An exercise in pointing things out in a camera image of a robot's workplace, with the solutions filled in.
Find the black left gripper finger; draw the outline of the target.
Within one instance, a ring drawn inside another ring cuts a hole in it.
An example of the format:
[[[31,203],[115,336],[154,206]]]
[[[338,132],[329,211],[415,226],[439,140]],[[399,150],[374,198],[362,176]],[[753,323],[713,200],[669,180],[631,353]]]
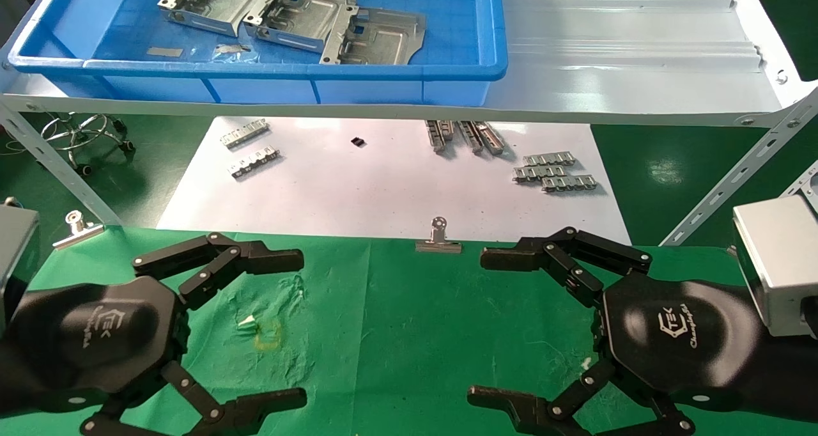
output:
[[[158,281],[197,270],[178,289],[182,304],[192,311],[244,273],[288,273],[302,270],[304,265],[304,254],[299,249],[273,251],[263,241],[236,241],[216,232],[139,255],[132,261],[136,276],[151,276]]]
[[[303,387],[243,395],[225,403],[213,396],[178,361],[169,361],[161,371],[164,383],[173,386],[201,418],[187,435],[254,435],[266,417],[275,412],[302,408],[307,404]],[[161,435],[121,421],[125,402],[111,398],[80,425],[82,435]]]

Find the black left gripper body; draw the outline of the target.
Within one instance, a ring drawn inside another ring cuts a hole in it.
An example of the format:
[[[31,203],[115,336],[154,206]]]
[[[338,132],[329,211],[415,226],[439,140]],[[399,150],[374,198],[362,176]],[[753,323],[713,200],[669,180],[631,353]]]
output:
[[[12,316],[12,412],[64,413],[114,398],[138,407],[190,335],[178,294],[150,276],[29,290]]]

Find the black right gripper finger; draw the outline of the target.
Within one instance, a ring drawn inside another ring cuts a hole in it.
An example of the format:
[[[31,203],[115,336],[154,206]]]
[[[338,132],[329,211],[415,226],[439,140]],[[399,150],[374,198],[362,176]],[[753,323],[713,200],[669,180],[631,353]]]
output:
[[[532,393],[499,387],[474,385],[468,389],[467,401],[475,407],[505,412],[516,432],[528,435],[589,435],[575,419],[575,414],[609,383],[619,385],[633,375],[616,361],[602,359],[589,367],[555,400],[549,401]],[[638,396],[655,418],[639,424],[613,428],[605,435],[692,435],[695,423],[681,412],[666,393],[639,387]]]
[[[645,275],[652,256],[629,245],[566,227],[547,237],[520,238],[509,249],[485,247],[479,257],[480,266],[486,270],[543,270],[584,307],[599,309],[604,285],[582,266],[584,262],[620,276],[634,272]]]

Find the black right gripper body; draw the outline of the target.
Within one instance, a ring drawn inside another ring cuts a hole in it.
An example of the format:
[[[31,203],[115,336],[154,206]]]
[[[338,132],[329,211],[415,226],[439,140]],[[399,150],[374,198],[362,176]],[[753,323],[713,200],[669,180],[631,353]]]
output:
[[[602,295],[602,356],[637,403],[665,396],[713,412],[757,412],[766,330],[740,286],[633,273]]]

